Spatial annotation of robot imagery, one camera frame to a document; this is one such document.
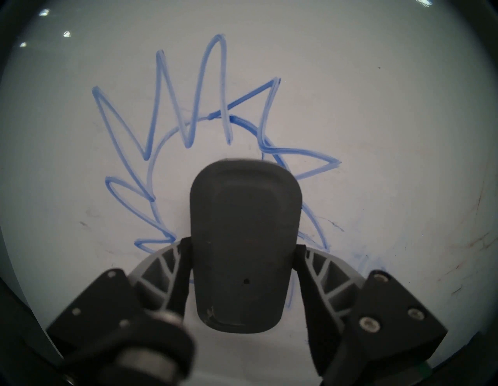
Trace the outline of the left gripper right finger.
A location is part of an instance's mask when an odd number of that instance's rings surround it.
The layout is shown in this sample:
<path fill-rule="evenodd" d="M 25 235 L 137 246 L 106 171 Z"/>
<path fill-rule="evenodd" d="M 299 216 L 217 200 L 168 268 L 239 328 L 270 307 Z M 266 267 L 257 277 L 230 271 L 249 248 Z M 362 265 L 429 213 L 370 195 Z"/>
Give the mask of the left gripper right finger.
<path fill-rule="evenodd" d="M 363 278 L 305 245 L 296 246 L 292 267 L 320 377 L 388 377 L 425 362 L 447 335 L 441 321 L 384 270 Z"/>

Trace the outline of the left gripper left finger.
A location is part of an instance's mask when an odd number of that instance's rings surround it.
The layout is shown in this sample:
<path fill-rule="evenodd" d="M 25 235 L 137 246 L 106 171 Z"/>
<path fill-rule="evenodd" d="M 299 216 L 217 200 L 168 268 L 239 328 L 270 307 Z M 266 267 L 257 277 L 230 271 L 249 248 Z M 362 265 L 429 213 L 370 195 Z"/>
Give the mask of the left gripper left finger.
<path fill-rule="evenodd" d="M 75 351 L 144 314 L 171 311 L 184 318 L 192 270 L 192 243 L 153 252 L 130 273 L 112 268 L 97 277 L 49 325 L 59 351 Z"/>

